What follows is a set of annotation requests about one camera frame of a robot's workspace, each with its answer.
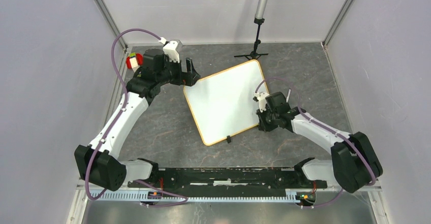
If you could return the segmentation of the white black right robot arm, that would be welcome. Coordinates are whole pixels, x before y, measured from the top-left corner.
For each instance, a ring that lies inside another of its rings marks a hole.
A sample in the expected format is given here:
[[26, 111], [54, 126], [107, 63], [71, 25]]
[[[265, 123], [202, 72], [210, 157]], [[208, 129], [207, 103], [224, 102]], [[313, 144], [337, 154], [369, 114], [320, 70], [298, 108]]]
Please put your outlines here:
[[383, 167], [366, 134], [337, 130], [302, 108], [292, 108], [282, 92], [256, 92], [253, 99], [258, 103], [256, 114], [260, 131], [286, 129], [307, 138], [330, 154], [330, 161], [311, 159], [299, 164], [300, 170], [293, 174], [297, 186], [307, 187], [314, 180], [333, 178], [343, 190], [354, 193], [374, 184], [383, 174]]

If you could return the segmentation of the yellow framed whiteboard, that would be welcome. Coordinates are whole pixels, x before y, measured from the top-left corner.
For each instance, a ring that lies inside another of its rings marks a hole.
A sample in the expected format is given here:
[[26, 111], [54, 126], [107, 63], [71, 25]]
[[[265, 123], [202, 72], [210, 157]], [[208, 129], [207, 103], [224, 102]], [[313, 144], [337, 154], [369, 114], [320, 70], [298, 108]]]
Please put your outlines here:
[[253, 59], [199, 79], [183, 92], [205, 146], [227, 140], [258, 125], [254, 93], [268, 92]]

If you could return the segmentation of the white whiteboard marker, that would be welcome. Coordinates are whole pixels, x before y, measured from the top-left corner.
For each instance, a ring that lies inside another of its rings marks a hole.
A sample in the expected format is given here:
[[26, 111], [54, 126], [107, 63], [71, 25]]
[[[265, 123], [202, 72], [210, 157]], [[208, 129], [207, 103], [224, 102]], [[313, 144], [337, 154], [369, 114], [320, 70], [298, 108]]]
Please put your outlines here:
[[289, 88], [287, 95], [286, 95], [286, 103], [288, 103], [288, 101], [289, 101], [290, 94], [291, 94], [291, 89]]

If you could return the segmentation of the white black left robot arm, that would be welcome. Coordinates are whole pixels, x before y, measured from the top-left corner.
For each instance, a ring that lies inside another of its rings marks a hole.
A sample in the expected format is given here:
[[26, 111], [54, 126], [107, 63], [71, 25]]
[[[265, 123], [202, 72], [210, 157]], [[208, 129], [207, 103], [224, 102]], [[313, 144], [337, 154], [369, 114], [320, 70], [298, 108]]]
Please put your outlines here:
[[161, 49], [148, 49], [139, 56], [141, 62], [126, 83], [126, 93], [99, 134], [87, 145], [78, 145], [74, 152], [79, 175], [85, 182], [116, 191], [125, 182], [141, 180], [147, 187], [159, 183], [158, 164], [143, 158], [121, 162], [121, 148], [139, 117], [152, 104], [165, 84], [193, 86], [201, 78], [193, 60], [173, 62]]

